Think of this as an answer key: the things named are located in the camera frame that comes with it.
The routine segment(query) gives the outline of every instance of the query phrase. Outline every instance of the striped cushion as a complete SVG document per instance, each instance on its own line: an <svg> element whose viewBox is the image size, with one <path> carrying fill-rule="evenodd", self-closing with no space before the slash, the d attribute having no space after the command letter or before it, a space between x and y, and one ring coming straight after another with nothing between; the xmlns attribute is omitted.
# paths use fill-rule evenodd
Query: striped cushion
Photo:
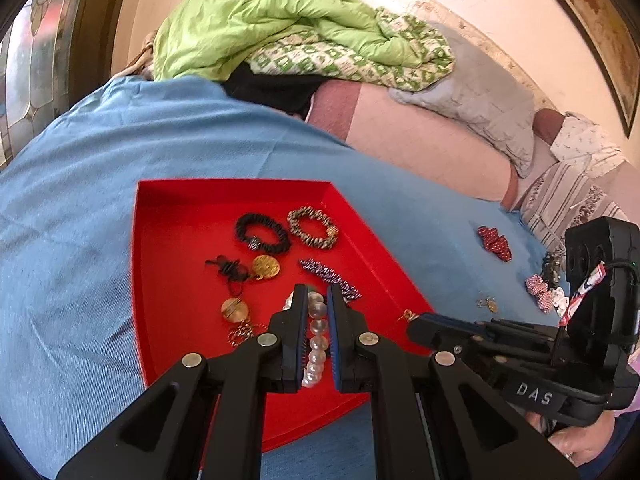
<svg viewBox="0 0 640 480"><path fill-rule="evenodd" d="M585 174L565 162L553 165L535 181L520 208L522 221L564 265L564 231L594 218L628 221L607 194Z"/></svg>

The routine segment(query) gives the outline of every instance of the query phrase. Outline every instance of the red tray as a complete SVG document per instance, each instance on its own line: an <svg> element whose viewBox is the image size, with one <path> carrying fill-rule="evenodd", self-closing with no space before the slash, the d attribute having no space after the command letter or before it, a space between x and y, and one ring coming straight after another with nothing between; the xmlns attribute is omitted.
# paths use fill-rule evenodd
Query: red tray
<svg viewBox="0 0 640 480"><path fill-rule="evenodd" d="M132 282L138 352L146 384L151 384L188 352L214 357L232 351L230 324L220 315L229 297L217 267L204 261L224 254L251 266L257 256L234 236L236 220L247 212L263 213L287 226L287 213L302 205L321 208L340 229L332 250L321 251L291 237L292 248L277 256L282 267L272 280L249 281L242 298L252 321L267 325L282 309L296 283L326 285L302 270L298 260L315 258L356 286L362 298L351 306L366 315L369 328L424 353L405 335L403 311L430 312L426 300L343 196L328 182L300 180L147 180L138 184L134 213ZM324 235L318 222L306 231ZM250 231L270 240L260 226ZM269 395L263 450L309 434L356 408L366 395L340 395L331 366L321 383L293 395Z"/></svg>

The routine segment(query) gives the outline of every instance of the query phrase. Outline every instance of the human hand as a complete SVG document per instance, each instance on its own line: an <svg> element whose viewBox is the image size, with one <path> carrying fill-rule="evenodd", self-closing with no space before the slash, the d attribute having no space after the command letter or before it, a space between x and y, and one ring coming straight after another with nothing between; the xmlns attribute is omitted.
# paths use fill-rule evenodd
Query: human hand
<svg viewBox="0 0 640 480"><path fill-rule="evenodd" d="M542 430L542 418L537 413L527 413L527 422L536 430ZM586 428L564 428L549 437L549 443L565 455L576 467L590 462L607 447L616 424L614 412L603 412L596 423Z"/></svg>

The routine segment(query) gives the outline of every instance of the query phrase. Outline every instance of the small charm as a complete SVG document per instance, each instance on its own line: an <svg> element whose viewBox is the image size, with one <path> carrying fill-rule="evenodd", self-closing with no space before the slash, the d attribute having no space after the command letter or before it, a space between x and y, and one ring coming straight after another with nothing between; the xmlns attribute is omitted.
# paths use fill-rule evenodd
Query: small charm
<svg viewBox="0 0 640 480"><path fill-rule="evenodd" d="M280 263L273 256L263 254L254 259L252 270L256 280L268 280L278 275Z"/></svg>
<svg viewBox="0 0 640 480"><path fill-rule="evenodd" d="M558 288L560 285L560 267L561 262L555 254L547 253L545 259L542 261L542 272L540 276L549 290Z"/></svg>
<svg viewBox="0 0 640 480"><path fill-rule="evenodd" d="M260 324L252 324L251 319L247 317L238 326L231 327L229 329L229 344L231 346L238 346L244 343L247 339L258 335L260 332L267 330L267 327Z"/></svg>
<svg viewBox="0 0 640 480"><path fill-rule="evenodd" d="M491 296L477 300L476 305L479 308L487 307L492 314L498 313L498 304L496 303L495 298L492 298Z"/></svg>
<svg viewBox="0 0 640 480"><path fill-rule="evenodd" d="M252 251L258 251L260 249L260 245L262 244L262 240L257 236L252 236L249 238L249 248Z"/></svg>
<svg viewBox="0 0 640 480"><path fill-rule="evenodd" d="M414 314L411 310L406 309L403 313L402 316L400 316L398 318L398 321L400 321L401 319L405 319L408 322L412 322L414 319L417 319L419 316L417 314Z"/></svg>
<svg viewBox="0 0 640 480"><path fill-rule="evenodd" d="M220 312L227 321L240 323L249 316L249 306L240 298L229 298L222 304Z"/></svg>

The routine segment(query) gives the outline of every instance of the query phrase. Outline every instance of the metal screw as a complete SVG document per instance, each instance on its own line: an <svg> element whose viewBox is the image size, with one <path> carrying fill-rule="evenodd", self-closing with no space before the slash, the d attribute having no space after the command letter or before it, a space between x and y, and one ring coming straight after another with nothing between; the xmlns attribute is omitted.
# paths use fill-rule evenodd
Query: metal screw
<svg viewBox="0 0 640 480"><path fill-rule="evenodd" d="M271 332L265 332L264 334L260 334L258 336L258 345L260 346L273 346L276 344L278 340L278 336L272 334Z"/></svg>
<svg viewBox="0 0 640 480"><path fill-rule="evenodd" d="M456 362L456 357L451 352L438 352L436 362L441 366L451 366Z"/></svg>
<svg viewBox="0 0 640 480"><path fill-rule="evenodd" d="M201 362L202 362L202 356L200 354L196 354L195 352L187 354L182 358L182 365L185 368L194 368L198 366Z"/></svg>
<svg viewBox="0 0 640 480"><path fill-rule="evenodd" d="M378 335L374 334L373 332L363 332L362 334L360 334L360 337L358 339L364 346L377 345L378 341L380 341Z"/></svg>

